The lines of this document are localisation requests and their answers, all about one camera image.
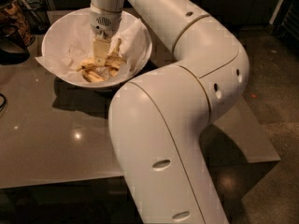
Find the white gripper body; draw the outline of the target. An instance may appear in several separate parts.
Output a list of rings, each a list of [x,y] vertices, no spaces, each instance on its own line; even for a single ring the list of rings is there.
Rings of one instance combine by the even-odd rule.
[[[122,7],[90,6],[90,25],[96,35],[111,38],[117,33],[121,22]]]

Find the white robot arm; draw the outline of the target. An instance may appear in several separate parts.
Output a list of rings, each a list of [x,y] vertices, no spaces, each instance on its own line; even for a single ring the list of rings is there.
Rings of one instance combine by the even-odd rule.
[[[125,83],[109,132],[144,224],[229,224],[199,147],[200,133],[243,93],[240,42],[190,0],[91,0],[94,30],[111,33],[129,2],[175,62]]]

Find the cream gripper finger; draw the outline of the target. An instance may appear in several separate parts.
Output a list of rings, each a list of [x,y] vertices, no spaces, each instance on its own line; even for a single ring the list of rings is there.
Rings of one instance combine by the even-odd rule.
[[[109,40],[96,37],[93,40],[93,57],[95,64],[98,66],[104,66],[107,54],[109,51]]]

